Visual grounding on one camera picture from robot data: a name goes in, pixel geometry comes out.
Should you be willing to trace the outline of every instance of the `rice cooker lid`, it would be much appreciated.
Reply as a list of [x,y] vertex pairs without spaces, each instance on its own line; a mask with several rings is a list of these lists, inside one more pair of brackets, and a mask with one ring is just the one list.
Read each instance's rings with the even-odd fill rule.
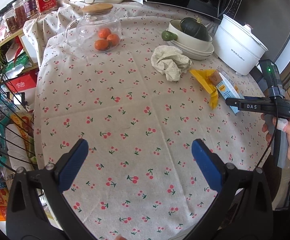
[[233,23],[238,28],[240,28],[242,31],[244,31],[252,39],[254,39],[265,51],[268,51],[267,47],[258,38],[256,38],[255,35],[253,35],[253,33],[252,33],[252,29],[253,28],[250,25],[245,24],[244,26],[242,26],[241,24],[239,24],[238,22],[234,21],[232,18],[228,17],[225,14],[223,14],[223,17],[225,19],[227,19],[228,21],[230,21],[231,23]]

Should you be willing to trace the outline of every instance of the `paper towel roll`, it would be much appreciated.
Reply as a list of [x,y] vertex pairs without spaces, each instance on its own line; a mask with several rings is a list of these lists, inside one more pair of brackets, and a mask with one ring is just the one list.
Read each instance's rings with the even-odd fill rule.
[[7,142],[7,147],[8,147],[8,155],[25,161],[23,162],[23,161],[14,159],[12,157],[9,157],[11,167],[14,170],[17,170],[19,167],[24,167],[26,171],[33,171],[34,169],[32,165],[29,163],[26,163],[30,161],[27,156],[27,152],[23,150],[25,149],[25,143],[24,143],[23,138],[21,137],[18,127],[15,124],[9,124],[5,130],[5,134],[6,134],[6,142]]

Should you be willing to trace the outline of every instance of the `bamboo lid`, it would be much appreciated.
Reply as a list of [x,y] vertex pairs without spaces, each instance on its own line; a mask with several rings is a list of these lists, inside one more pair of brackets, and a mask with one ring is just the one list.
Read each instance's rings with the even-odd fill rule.
[[110,3],[95,3],[95,4],[91,4],[91,5],[85,6],[81,10],[84,13],[99,14],[99,13],[108,12],[112,8],[113,8],[113,6]]

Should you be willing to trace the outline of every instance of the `red box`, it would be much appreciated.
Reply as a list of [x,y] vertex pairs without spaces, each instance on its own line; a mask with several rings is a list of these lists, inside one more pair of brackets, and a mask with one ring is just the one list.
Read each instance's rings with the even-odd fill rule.
[[30,70],[27,73],[22,74],[12,80],[7,81],[5,84],[8,89],[13,92],[21,92],[37,86],[36,69]]

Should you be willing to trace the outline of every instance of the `screw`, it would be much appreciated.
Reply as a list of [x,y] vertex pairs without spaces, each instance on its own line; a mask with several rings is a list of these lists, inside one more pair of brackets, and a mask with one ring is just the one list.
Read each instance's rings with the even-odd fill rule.
[[19,167],[16,172],[19,174],[19,173],[23,173],[24,170],[25,170],[24,167]]
[[47,171],[51,171],[52,169],[54,169],[54,167],[55,167],[55,164],[48,163],[45,168],[46,168]]
[[262,170],[261,168],[257,167],[257,168],[256,168],[256,172],[257,172],[258,174],[262,174],[262,173],[263,173],[263,170]]
[[229,170],[232,170],[235,168],[235,165],[233,163],[226,163],[226,168],[228,168]]

